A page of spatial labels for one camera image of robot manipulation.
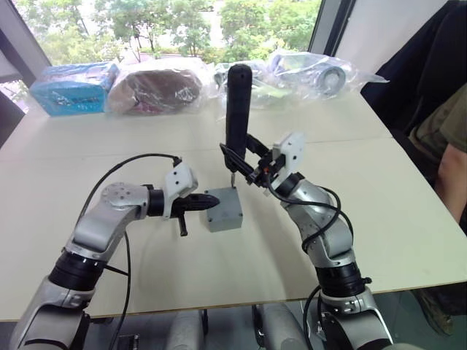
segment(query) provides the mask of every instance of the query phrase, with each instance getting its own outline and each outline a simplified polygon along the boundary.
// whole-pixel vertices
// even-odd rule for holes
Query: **gray box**
[[[242,226],[242,205],[235,187],[215,188],[204,192],[220,201],[214,208],[206,210],[209,231],[233,230]]]

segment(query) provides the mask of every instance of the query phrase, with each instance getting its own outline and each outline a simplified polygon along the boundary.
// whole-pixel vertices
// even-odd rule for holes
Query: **person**
[[[434,190],[467,234],[467,84],[413,128],[409,139],[437,169]],[[412,292],[430,326],[451,335],[450,315],[465,314],[466,289],[466,283],[460,283]]]

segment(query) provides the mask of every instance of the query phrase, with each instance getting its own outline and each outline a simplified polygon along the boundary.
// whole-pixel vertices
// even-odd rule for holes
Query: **white bracket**
[[[272,146],[272,159],[276,160],[280,155],[285,156],[285,165],[277,173],[277,178],[272,182],[272,188],[276,189],[293,173],[304,157],[305,135],[303,133],[289,133]]]
[[[163,188],[163,217],[170,218],[172,204],[178,198],[184,198],[198,188],[198,180],[189,166],[180,163],[166,175]]]

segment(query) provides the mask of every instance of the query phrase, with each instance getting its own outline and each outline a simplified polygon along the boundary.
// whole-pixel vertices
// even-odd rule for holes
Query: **black chair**
[[[417,108],[408,135],[467,82],[467,4],[459,3],[441,22],[417,86]]]
[[[466,19],[467,4],[448,1],[378,71],[390,82],[370,83],[362,89],[363,97],[432,186],[438,169],[407,136],[467,82]]]

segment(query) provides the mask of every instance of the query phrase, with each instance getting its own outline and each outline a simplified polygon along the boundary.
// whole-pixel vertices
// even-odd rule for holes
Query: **window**
[[[307,50],[321,0],[13,0],[52,64]]]

